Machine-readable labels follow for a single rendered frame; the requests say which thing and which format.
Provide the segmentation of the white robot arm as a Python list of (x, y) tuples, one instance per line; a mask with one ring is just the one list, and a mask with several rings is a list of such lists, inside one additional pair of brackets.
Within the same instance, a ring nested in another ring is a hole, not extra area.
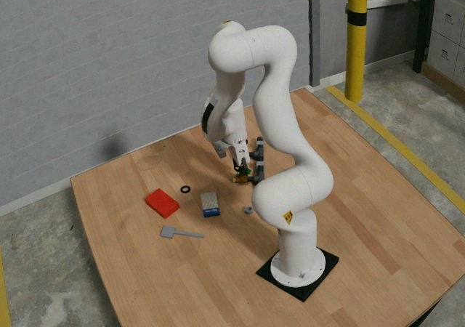
[(270, 268), (273, 278), (289, 287), (309, 285), (323, 274), (326, 260), (316, 248), (317, 220), (308, 207), (333, 189), (331, 170), (304, 138), (292, 105), (289, 82), (296, 58), (296, 41), (283, 27), (246, 31), (240, 23), (223, 22), (208, 48), (217, 85), (201, 110), (205, 139), (220, 159), (227, 157), (225, 148), (247, 138), (239, 98), (245, 89), (245, 71), (264, 66), (252, 100), (256, 122), (265, 142), (292, 156), (295, 165), (258, 183), (251, 204), (264, 222), (278, 228), (280, 251)]

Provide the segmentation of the red rectangular block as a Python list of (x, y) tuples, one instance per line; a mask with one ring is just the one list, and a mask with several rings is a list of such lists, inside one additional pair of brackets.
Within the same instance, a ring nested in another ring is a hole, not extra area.
[(145, 198), (145, 202), (164, 219), (179, 209), (179, 203), (160, 188)]

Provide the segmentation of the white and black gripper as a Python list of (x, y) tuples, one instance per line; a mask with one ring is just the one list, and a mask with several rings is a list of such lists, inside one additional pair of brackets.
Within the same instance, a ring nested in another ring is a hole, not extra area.
[[(246, 141), (244, 140), (243, 142), (239, 142), (228, 148), (232, 155), (233, 164), (236, 163), (237, 164), (236, 166), (239, 166), (240, 176), (242, 177), (248, 174), (248, 167), (247, 167), (246, 162), (250, 163), (250, 157), (249, 157)], [(242, 164), (243, 166), (241, 167)]]

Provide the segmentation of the dark grey pipe with metal clamp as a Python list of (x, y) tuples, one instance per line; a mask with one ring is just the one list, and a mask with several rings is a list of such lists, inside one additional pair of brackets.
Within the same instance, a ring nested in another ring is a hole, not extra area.
[[(236, 183), (247, 183), (247, 182), (257, 182), (260, 183), (262, 180), (264, 180), (264, 172), (265, 172), (265, 165), (264, 165), (264, 140), (263, 137), (257, 137), (256, 141), (256, 151), (250, 152), (249, 157), (255, 157), (257, 158), (256, 162), (256, 172), (257, 175), (254, 175), (253, 177), (247, 177), (247, 176), (236, 176), (233, 177), (233, 182)], [(264, 172), (263, 172), (263, 166), (264, 166)]]

